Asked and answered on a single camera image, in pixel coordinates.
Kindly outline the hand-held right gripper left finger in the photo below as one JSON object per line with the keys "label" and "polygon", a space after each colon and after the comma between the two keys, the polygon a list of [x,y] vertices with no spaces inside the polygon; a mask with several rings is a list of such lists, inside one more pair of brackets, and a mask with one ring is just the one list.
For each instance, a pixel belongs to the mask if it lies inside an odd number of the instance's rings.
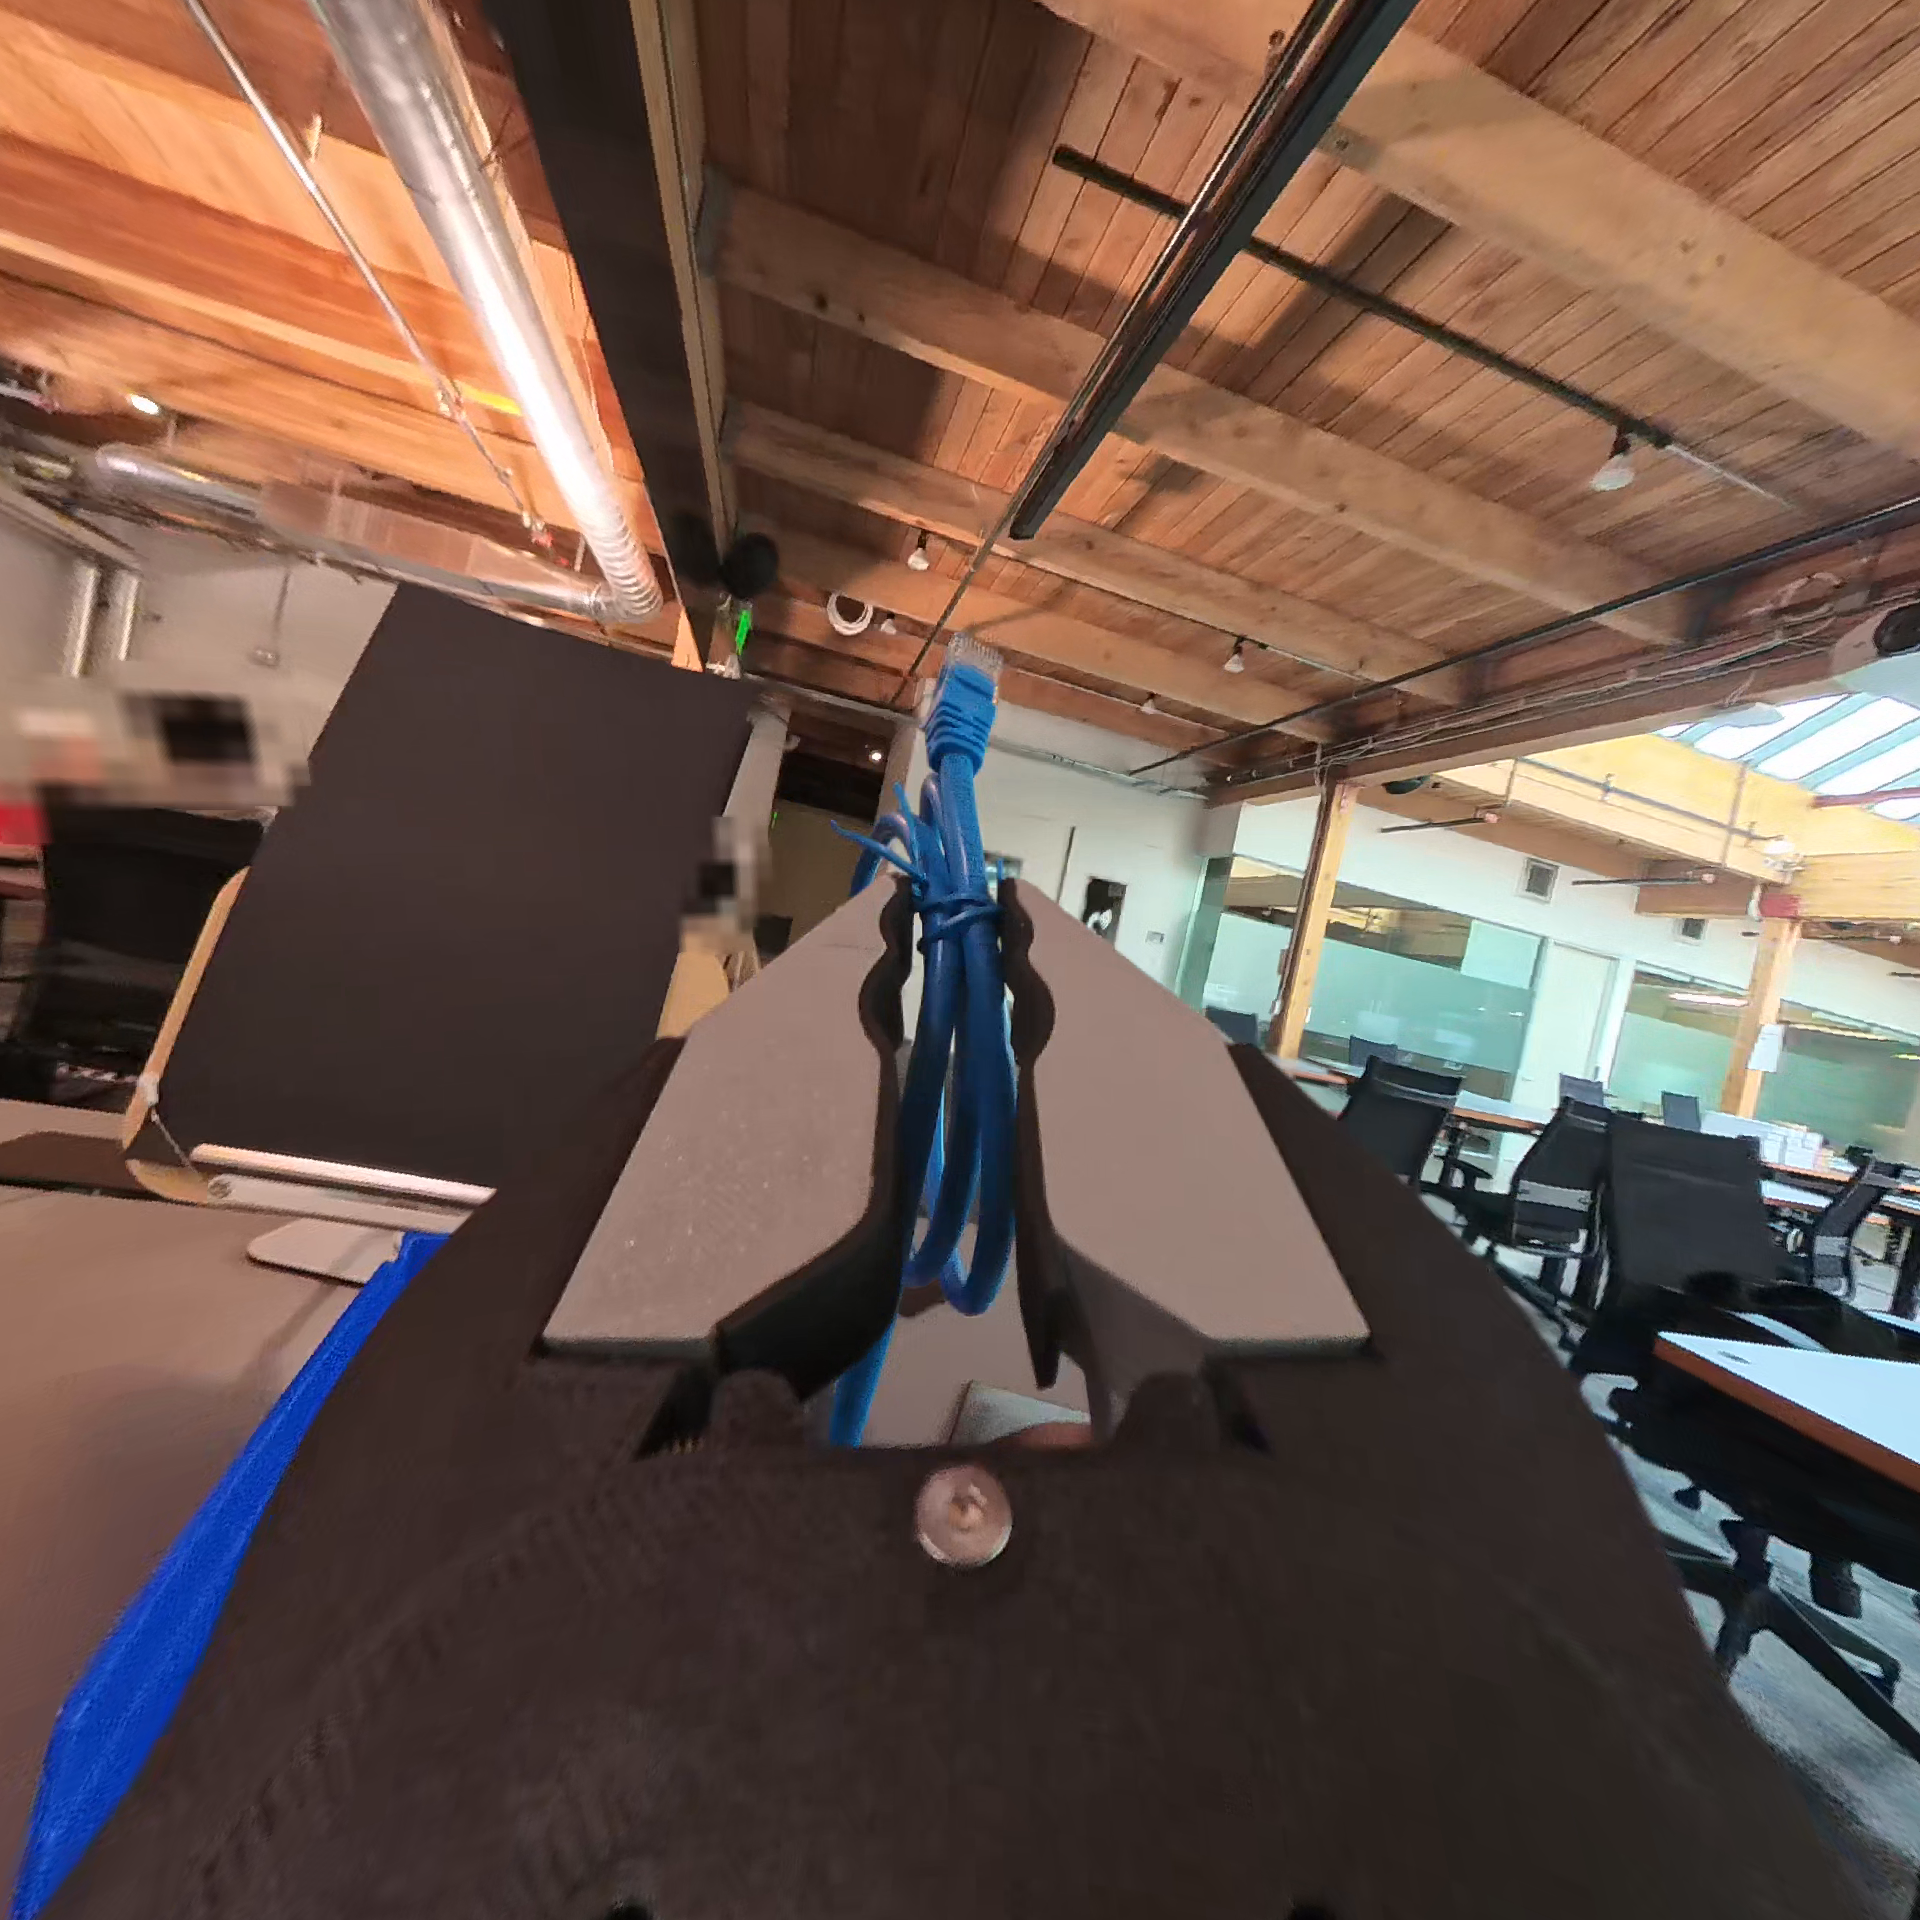
{"label": "hand-held right gripper left finger", "polygon": [[853,1365],[901,1290],[904,879],[685,1032],[544,1325],[553,1352]]}

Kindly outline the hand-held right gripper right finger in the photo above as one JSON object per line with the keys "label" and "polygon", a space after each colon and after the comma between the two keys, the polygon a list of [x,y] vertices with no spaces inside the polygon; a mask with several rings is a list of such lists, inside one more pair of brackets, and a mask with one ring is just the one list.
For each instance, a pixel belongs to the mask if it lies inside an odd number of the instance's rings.
{"label": "hand-held right gripper right finger", "polygon": [[1000,939],[1035,1380],[1360,1352],[1366,1320],[1235,1047],[1021,879],[1000,890]]}

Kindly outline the blue plastic bin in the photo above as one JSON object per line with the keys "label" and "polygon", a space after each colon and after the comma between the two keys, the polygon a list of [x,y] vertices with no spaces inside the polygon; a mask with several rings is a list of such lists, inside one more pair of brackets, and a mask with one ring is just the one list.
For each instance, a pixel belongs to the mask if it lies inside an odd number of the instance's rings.
{"label": "blue plastic bin", "polygon": [[377,1320],[448,1242],[408,1231],[280,1391],[68,1690],[38,1764],[10,1914],[34,1918],[124,1803],[202,1667],[275,1493]]}

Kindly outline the black office chair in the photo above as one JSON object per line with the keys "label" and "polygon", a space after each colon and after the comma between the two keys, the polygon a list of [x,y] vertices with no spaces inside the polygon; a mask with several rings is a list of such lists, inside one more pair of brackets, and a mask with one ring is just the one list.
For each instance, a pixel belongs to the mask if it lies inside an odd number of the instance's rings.
{"label": "black office chair", "polygon": [[1337,1124],[1406,1187],[1419,1187],[1453,1110],[1464,1079],[1386,1053],[1352,1082]]}
{"label": "black office chair", "polygon": [[1916,1594],[1918,1493],[1652,1356],[1674,1332],[1916,1362],[1916,1332],[1787,1282],[1748,1143],[1619,1117],[1595,1219],[1603,1286],[1569,1368],[1613,1383],[1605,1421],[1627,1454],[1678,1477],[1680,1498],[1722,1510],[1722,1550],[1659,1532],[1682,1588],[1718,1610],[1718,1674],[1771,1637],[1916,1760],[1902,1663],[1845,1620],[1859,1616],[1859,1570]]}
{"label": "black office chair", "polygon": [[1566,1301],[1569,1269],[1586,1250],[1610,1126],[1603,1104],[1564,1096],[1496,1204],[1492,1245],[1540,1263],[1533,1280],[1505,1276],[1540,1308]]}

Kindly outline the black board on stand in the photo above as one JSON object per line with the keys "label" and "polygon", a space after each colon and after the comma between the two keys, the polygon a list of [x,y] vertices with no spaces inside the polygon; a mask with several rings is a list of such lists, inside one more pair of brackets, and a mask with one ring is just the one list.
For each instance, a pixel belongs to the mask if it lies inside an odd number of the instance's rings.
{"label": "black board on stand", "polygon": [[397,587],[129,1116],[185,1204],[441,1224],[653,1044],[752,691]]}

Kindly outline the white desk with orange edge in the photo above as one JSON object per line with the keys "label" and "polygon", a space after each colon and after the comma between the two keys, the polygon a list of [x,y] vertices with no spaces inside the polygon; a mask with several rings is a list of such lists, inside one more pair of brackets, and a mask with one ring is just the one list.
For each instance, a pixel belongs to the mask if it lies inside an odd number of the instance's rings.
{"label": "white desk with orange edge", "polygon": [[1654,1359],[1820,1450],[1918,1493],[1918,1365],[1664,1332]]}

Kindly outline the silver ceiling duct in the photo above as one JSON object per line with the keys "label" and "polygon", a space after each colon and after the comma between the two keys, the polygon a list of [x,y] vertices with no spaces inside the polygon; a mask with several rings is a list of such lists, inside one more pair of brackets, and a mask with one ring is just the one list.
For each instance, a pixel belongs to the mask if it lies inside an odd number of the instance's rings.
{"label": "silver ceiling duct", "polygon": [[603,575],[618,626],[666,604],[592,390],[565,347],[533,237],[494,166],[494,136],[444,13],[424,2],[314,2],[382,150],[517,399],[569,526]]}

